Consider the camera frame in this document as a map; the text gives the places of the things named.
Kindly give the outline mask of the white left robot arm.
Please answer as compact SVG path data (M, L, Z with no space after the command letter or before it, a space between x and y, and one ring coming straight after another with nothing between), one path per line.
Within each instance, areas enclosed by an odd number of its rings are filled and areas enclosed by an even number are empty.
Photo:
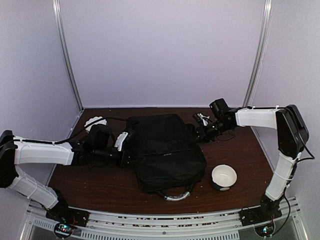
M0 137L0 186L10 188L40 203L61 222L72 218L67 201L57 189L45 186L25 173L22 164L57 164L85 166L94 163L112 163L122 168L129 162L125 142L129 133L124 131L108 147L111 129L103 124L92 126L80 141L61 142L24 139L5 130Z

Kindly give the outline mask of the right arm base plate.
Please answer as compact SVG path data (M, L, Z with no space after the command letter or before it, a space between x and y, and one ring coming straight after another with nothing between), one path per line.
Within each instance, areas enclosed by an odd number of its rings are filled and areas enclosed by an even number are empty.
M260 206L243 207L238 214L243 227L268 222L282 216L282 212L279 209L272 213L263 213Z

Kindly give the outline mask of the black student backpack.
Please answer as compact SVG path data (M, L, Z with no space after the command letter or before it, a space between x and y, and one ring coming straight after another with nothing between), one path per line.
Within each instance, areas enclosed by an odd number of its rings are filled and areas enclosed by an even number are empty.
M131 116L126 130L126 148L135 160L141 191L167 202L188 198L204 177L207 161L180 116Z

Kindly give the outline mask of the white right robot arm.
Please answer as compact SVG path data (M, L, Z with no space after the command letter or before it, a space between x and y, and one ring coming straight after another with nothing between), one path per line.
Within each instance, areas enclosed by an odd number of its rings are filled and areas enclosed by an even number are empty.
M214 119L203 113L195 113L193 116L198 124L194 139L200 143L214 141L218 136L235 128L251 127L274 131L277 162L256 210L259 220L268 220L285 197L301 155L307 149L310 134L298 107L294 104L230 107L220 98L213 101L209 108Z

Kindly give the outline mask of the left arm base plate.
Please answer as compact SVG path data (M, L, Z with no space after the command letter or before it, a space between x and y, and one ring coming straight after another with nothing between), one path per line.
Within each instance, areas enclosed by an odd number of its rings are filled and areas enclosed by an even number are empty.
M69 208L67 213L56 213L51 209L46 210L45 217L73 227L86 227L90 213L85 210Z

